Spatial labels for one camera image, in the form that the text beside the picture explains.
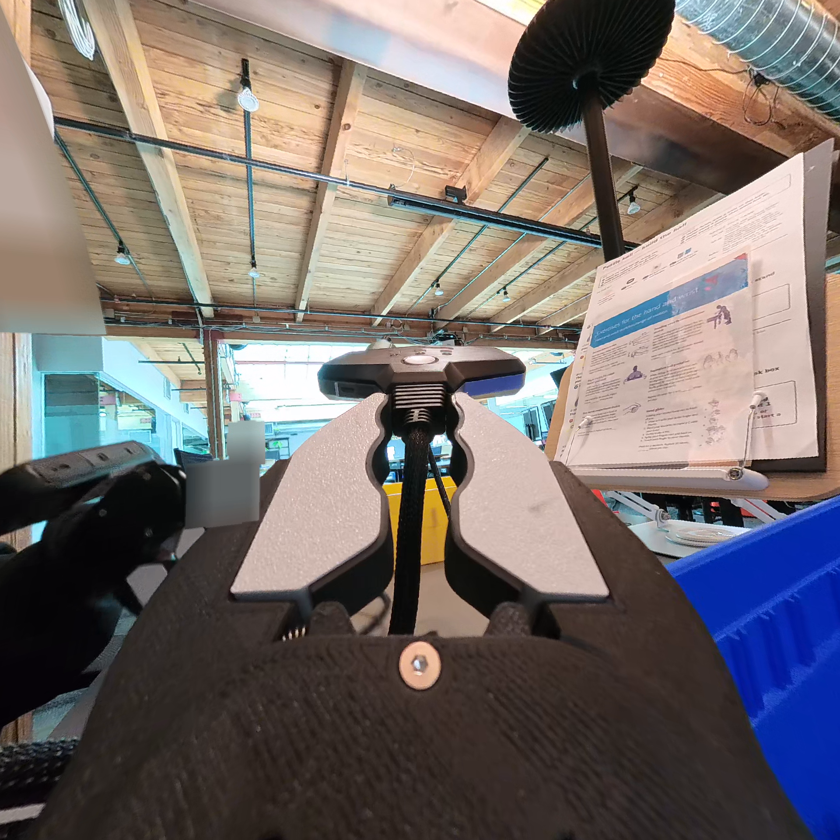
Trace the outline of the wooden door frame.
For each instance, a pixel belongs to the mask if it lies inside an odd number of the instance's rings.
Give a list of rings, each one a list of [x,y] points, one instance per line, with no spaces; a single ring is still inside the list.
[[[1,333],[1,471],[33,456],[32,336]]]

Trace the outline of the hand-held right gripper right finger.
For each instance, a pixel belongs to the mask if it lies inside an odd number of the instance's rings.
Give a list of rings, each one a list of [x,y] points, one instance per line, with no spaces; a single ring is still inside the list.
[[[607,583],[544,453],[467,394],[451,404],[465,476],[451,502],[445,573],[484,616],[515,602],[603,603]]]

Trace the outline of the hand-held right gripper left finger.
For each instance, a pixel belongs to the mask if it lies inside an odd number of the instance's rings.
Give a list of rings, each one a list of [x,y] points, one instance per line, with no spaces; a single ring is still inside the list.
[[[231,586],[238,601],[355,614],[393,575],[389,503],[373,456],[385,442],[383,393],[368,396],[291,457]]]

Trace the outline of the blue storage bin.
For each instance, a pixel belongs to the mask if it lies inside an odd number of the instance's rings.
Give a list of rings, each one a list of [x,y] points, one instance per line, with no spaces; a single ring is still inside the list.
[[[839,838],[839,499],[671,563],[763,754],[815,838]]]

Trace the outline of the silver spiral duct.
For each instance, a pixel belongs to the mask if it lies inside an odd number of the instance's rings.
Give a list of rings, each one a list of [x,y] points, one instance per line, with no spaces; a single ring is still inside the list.
[[[675,11],[756,73],[839,122],[839,23],[815,2],[676,1]]]

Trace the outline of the wooden document stand white base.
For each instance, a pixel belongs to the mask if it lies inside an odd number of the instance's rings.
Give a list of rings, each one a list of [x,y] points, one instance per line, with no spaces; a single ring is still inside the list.
[[[598,490],[838,489],[824,142],[600,266],[552,459]]]

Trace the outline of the person's left forearm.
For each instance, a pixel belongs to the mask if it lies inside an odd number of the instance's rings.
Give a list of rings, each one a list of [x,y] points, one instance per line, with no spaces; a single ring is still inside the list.
[[[88,686],[87,668],[124,607],[140,609],[129,575],[142,561],[92,553],[52,556],[41,543],[2,544],[1,724]]]

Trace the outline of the black pleated round fixture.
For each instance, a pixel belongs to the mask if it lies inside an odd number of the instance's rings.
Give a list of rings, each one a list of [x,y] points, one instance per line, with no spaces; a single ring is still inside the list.
[[[624,253],[604,110],[661,55],[674,1],[549,1],[524,30],[508,73],[515,118],[551,133],[583,123],[605,262]]]

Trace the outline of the yellow bin with divider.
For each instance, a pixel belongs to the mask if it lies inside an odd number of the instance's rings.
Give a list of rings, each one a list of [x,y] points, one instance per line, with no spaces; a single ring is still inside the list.
[[[395,550],[403,484],[401,482],[386,482],[383,490],[388,497],[393,548]],[[421,565],[442,563],[445,560],[447,527],[448,517],[436,482],[433,477],[428,477],[423,508]]]

